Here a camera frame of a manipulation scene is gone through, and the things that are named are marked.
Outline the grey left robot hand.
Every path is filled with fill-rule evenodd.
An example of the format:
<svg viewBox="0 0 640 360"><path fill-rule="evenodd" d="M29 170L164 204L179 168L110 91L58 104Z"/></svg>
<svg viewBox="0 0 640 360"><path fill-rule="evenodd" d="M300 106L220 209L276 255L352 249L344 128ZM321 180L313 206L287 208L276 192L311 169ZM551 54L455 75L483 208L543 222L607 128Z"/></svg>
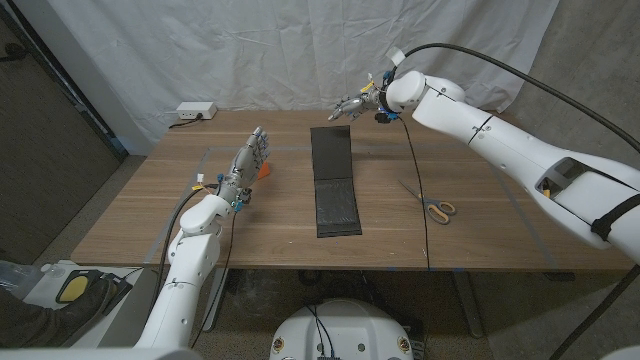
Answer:
<svg viewBox="0 0 640 360"><path fill-rule="evenodd" d="M220 182L217 196L228 203L235 201L242 190L255 183L269 154L267 132L258 126L231 161L228 173Z"/></svg>

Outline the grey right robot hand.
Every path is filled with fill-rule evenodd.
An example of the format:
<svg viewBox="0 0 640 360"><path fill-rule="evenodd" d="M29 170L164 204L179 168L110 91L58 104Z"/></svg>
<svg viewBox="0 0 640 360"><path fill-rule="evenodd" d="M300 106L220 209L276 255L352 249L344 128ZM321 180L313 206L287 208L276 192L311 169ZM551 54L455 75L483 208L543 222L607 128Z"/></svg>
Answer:
<svg viewBox="0 0 640 360"><path fill-rule="evenodd" d="M373 89L353 97L343 97L329 115L328 120L335 121L343 116L355 120L367 111L385 113L385 109L380 100L380 94L381 92L379 90Z"/></svg>

